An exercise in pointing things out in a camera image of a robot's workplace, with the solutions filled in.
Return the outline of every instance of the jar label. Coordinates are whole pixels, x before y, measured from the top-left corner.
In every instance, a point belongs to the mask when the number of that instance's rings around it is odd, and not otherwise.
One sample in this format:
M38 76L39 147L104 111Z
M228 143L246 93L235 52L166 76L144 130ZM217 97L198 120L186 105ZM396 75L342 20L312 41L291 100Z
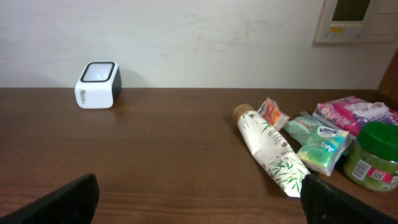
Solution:
M369 169L368 177L388 183L392 183L394 180L392 173L384 172L382 170L375 169L374 167Z
M393 183L398 181L398 176L383 170L374 168L371 164L360 159L353 171L353 176L363 181L368 176L370 178L380 180L387 183Z

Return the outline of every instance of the display screen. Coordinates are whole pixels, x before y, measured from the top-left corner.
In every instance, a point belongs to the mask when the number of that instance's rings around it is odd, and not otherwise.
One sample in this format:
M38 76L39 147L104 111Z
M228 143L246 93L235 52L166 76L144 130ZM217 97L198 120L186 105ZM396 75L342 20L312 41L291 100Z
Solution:
M363 21L371 0L338 0L332 21Z

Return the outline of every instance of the wooden table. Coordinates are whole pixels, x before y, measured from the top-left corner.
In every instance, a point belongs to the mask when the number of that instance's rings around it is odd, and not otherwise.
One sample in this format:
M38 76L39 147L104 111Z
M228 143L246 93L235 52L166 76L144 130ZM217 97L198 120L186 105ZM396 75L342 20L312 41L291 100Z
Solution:
M93 223L306 223L231 113L269 96L294 118L349 95L381 99L371 90L123 89L113 108L83 110L72 89L0 89L0 216L92 172ZM398 218L396 190L365 190L340 171L320 177Z

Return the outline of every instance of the small orange packet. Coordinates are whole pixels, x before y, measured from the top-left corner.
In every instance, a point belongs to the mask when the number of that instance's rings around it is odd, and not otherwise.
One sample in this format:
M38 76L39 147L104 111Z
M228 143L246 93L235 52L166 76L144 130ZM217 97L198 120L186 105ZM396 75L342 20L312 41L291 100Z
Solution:
M262 103L257 112L278 131L282 129L290 118L281 112L276 102L269 97Z

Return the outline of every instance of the green tissue packet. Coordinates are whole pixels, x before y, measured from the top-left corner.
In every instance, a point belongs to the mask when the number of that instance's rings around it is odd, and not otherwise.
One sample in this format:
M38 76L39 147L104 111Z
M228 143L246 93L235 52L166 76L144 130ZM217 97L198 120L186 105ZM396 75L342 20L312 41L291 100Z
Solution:
M291 121L288 121L284 129L290 136L296 139L301 145L308 139L312 129L315 126L324 125L313 116L309 115L307 112L303 111L299 116Z
M350 143L348 131L315 126L297 156L308 168L330 176Z

